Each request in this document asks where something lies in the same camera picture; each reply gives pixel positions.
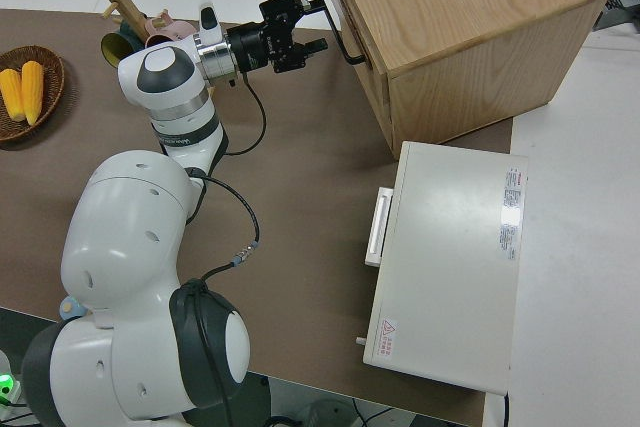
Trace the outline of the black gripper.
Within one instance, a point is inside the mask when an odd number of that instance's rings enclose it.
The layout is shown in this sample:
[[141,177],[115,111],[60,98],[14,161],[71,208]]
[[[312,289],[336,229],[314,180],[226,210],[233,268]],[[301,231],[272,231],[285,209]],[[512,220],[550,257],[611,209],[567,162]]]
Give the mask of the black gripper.
[[241,73],[271,64],[276,73],[301,69],[314,54],[327,50],[325,38],[295,43],[293,30],[303,15],[327,10],[325,0],[267,0],[259,4],[260,23],[248,22],[227,30],[227,39]]

